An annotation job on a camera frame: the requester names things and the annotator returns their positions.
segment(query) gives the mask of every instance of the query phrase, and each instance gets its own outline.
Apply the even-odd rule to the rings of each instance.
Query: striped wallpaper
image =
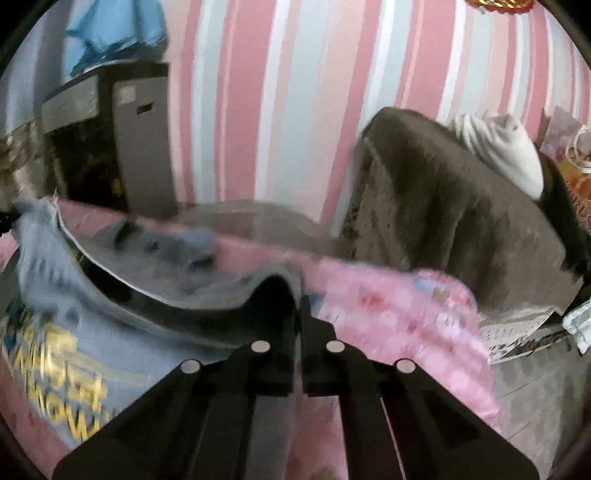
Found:
[[[179,201],[257,199],[338,231],[355,138],[383,106],[447,122],[512,112],[533,139],[560,105],[589,120],[589,69],[540,4],[167,0]]]

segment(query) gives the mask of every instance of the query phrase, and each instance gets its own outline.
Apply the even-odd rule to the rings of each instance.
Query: white cloth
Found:
[[[591,300],[565,315],[562,326],[574,336],[579,351],[585,353],[591,345]]]
[[[540,158],[524,126],[513,115],[458,115],[449,128],[490,168],[530,198],[540,199],[544,189]]]

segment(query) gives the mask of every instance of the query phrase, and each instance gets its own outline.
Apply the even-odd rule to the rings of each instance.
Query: brown blanket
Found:
[[[552,306],[581,279],[540,208],[445,127],[384,108],[358,145],[362,169],[343,236],[353,256],[402,270],[449,273],[485,313]]]

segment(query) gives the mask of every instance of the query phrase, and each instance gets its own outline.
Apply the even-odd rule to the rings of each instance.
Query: floor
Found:
[[[494,365],[494,393],[501,403],[501,431],[546,479],[583,424],[591,382],[591,355],[570,339]]]

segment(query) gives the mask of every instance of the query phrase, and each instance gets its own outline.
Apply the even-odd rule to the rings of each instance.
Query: pink blanket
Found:
[[[59,201],[69,230],[94,235],[121,218],[120,213]],[[147,226],[181,230],[177,225]],[[480,418],[496,427],[499,407],[492,395],[488,350],[478,336],[478,311],[466,286],[429,270],[401,273],[360,263],[253,244],[219,236],[218,266],[249,273],[270,261],[298,264],[306,289],[318,298],[313,314],[334,324],[339,339],[360,348],[371,359],[391,364],[411,358]],[[0,270],[16,243],[0,238]],[[24,450],[50,476],[67,448],[29,408],[0,365],[0,413]],[[345,480],[345,448],[335,398],[297,399],[297,417],[287,478],[309,480],[320,472]]]

